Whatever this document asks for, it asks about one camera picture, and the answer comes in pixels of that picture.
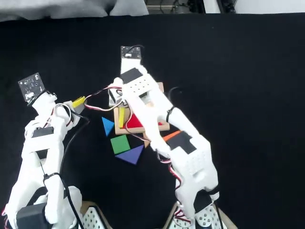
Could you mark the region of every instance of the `green square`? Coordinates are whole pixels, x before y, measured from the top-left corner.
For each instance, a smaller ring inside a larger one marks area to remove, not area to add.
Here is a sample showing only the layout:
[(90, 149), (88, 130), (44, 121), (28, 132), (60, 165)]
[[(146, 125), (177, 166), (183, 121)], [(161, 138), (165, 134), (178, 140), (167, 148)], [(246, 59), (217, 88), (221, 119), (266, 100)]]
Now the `green square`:
[(114, 154), (130, 150), (126, 135), (121, 135), (110, 139)]

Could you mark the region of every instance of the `white robotic arm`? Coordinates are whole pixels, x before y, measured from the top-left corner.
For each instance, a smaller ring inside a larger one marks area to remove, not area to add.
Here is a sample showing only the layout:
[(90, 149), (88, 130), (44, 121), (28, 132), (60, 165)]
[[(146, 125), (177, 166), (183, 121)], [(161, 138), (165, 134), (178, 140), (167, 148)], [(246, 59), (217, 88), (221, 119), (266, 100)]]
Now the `white robotic arm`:
[[(29, 228), (43, 217), (49, 225), (53, 225), (53, 229), (67, 229), (76, 224), (76, 219), (68, 199), (64, 198), (61, 178), (45, 177), (46, 174), (60, 172), (64, 152), (62, 142), (68, 130), (77, 125), (79, 117), (69, 112), (73, 110), (70, 103), (55, 103), (57, 97), (44, 90), (38, 74), (20, 81), (19, 84), (26, 84), (20, 88), (22, 92), (23, 88), (26, 89), (25, 100), (32, 103), (38, 116), (25, 127), (22, 164), (18, 180), (5, 207), (5, 214), (13, 229)], [(36, 190), (43, 186), (46, 187), (47, 194), (40, 196), (34, 205), (27, 206)], [(81, 193), (76, 187), (69, 187), (69, 191), (79, 214)]]
[[(172, 105), (139, 61), (122, 56), (121, 76), (113, 85), (122, 87), (122, 99), (145, 128), (152, 149), (171, 162), (170, 170), (178, 180), (175, 193), (179, 207), (193, 223), (197, 213), (219, 198), (209, 141)], [(158, 129), (160, 120), (182, 132), (165, 142)]]

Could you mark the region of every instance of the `yellow connector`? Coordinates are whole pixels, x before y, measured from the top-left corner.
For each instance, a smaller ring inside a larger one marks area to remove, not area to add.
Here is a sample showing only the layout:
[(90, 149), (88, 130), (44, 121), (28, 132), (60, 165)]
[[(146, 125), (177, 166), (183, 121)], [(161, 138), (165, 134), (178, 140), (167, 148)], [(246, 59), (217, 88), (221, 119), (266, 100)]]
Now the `yellow connector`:
[(78, 107), (79, 105), (82, 105), (85, 102), (85, 96), (79, 97), (77, 100), (74, 100), (72, 102), (72, 107)]
[(125, 108), (119, 107), (119, 128), (122, 128), (124, 125), (124, 116), (125, 116)]

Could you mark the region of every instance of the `perforated metal plate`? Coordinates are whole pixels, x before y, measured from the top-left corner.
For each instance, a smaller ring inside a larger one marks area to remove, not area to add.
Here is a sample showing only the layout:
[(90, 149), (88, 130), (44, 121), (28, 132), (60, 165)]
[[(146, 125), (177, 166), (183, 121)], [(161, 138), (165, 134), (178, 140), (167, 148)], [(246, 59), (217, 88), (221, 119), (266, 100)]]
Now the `perforated metal plate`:
[[(197, 213), (195, 218), (202, 229), (221, 229), (217, 211), (213, 205), (209, 205), (204, 210)], [(168, 229), (195, 229), (195, 224), (190, 225), (182, 220), (173, 219)]]
[(106, 229), (99, 213), (94, 207), (89, 207), (86, 214), (82, 218), (85, 229)]

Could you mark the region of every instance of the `black table surface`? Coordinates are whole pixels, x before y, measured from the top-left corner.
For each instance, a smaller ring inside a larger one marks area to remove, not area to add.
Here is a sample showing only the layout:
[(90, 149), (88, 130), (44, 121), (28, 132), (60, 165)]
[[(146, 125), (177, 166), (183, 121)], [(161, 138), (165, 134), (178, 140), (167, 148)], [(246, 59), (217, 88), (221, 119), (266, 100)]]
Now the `black table surface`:
[[(302, 228), (305, 14), (0, 23), (0, 206), (18, 177), (24, 127), (36, 115), (17, 81), (39, 72), (59, 102), (73, 100), (111, 83), (120, 46), (134, 44), (145, 46), (143, 65), (165, 91), (183, 87), (173, 103), (211, 142), (220, 208), (239, 228)], [(114, 158), (101, 122), (113, 114), (84, 115), (91, 123), (67, 155), (66, 182), (115, 229), (161, 227), (175, 202), (167, 166), (149, 148), (137, 166)]]

